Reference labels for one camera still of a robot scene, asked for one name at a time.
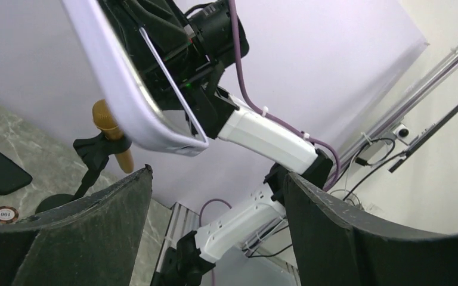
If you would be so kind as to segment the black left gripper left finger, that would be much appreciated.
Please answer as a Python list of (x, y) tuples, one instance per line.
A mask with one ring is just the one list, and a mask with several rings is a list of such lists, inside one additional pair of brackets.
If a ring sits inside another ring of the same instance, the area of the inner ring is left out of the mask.
[(0, 225), (0, 285), (128, 285), (152, 180), (145, 165), (92, 195)]

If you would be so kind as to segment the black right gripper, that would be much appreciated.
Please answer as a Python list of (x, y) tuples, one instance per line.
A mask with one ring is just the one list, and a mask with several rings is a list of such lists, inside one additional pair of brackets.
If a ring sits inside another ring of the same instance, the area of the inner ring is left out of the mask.
[(191, 85), (187, 26), (194, 43), (208, 59), (225, 68), (236, 61), (229, 1), (196, 4), (182, 12), (174, 1), (99, 1), (117, 38), (146, 85), (165, 85), (167, 79), (140, 29), (144, 29), (175, 83)]

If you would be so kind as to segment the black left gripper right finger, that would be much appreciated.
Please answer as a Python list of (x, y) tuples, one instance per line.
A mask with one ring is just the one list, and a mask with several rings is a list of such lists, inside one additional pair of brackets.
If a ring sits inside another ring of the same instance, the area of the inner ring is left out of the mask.
[(295, 173), (284, 196), (302, 285), (458, 285), (458, 234), (390, 222)]

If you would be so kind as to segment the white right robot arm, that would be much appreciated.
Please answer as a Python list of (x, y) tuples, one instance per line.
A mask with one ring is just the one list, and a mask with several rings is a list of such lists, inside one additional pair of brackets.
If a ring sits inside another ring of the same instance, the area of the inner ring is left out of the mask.
[(123, 135), (158, 153), (193, 157), (210, 139), (243, 147), (273, 166), (248, 199), (169, 247), (153, 285), (199, 285), (237, 242), (284, 217), (283, 177), (324, 186), (332, 161), (305, 132), (251, 101), (242, 59), (247, 40), (234, 1), (187, 17), (172, 1), (93, 1), (105, 58), (98, 78)]

